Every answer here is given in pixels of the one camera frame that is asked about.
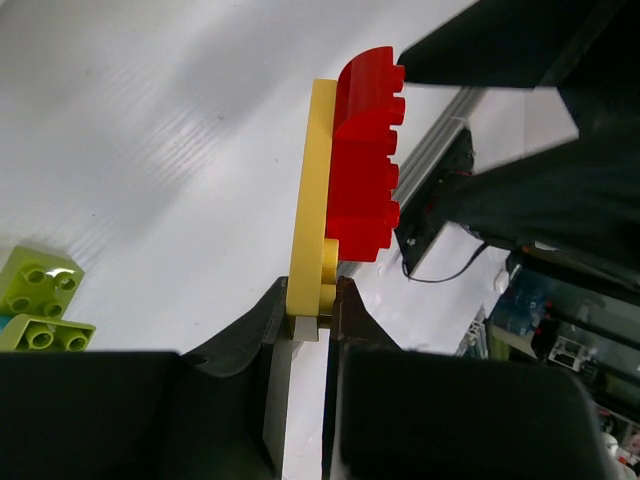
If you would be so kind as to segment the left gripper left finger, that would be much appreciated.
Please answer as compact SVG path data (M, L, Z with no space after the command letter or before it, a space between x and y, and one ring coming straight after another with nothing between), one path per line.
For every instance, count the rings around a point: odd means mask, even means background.
M191 351L5 353L5 479L278 479L287 281Z

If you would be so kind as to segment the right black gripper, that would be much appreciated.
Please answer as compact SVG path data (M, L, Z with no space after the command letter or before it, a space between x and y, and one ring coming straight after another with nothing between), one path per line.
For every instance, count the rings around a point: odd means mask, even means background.
M556 87L579 139L454 181L434 216L638 286L637 1L477 1L398 64L416 85Z

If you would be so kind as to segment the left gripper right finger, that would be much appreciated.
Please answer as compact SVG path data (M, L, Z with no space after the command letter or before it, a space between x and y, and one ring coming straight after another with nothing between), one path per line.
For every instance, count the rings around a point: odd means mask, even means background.
M400 348L341 278L322 436L326 479L611 479L572 374Z

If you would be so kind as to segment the green and teal lego stack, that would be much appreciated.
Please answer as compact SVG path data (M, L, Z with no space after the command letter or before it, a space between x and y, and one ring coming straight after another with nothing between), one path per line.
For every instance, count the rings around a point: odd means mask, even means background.
M1 270L1 351L85 350L95 327L63 319L84 275L69 257L15 247Z

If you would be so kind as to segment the yellow lego plate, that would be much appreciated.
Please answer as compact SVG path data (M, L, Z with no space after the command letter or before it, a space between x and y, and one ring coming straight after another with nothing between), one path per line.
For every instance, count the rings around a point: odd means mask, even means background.
M336 298L339 242L326 233L337 82L313 82L286 294L295 341L316 342Z

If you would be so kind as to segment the red lego cluster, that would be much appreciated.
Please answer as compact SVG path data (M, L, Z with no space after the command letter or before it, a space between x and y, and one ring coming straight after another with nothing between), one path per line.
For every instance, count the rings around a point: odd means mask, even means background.
M337 80L326 237L338 259L373 262L391 246L400 206L393 199L399 166L392 161L406 111L405 68L391 46L350 60Z

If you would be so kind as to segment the aluminium rail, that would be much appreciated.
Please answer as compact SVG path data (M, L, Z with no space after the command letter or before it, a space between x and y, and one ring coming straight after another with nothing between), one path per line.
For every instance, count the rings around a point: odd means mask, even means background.
M402 210L458 134L468 126L471 114L485 93L484 88L462 87L402 162L398 186L393 195Z

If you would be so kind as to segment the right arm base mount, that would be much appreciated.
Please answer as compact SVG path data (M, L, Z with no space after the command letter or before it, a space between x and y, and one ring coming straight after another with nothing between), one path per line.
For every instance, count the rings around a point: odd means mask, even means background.
M472 134L468 128L463 128L402 208L394 233L402 257L403 271L409 276L414 275L416 267L445 225L444 220L433 213L442 190L463 177L471 176L474 173L474 163Z

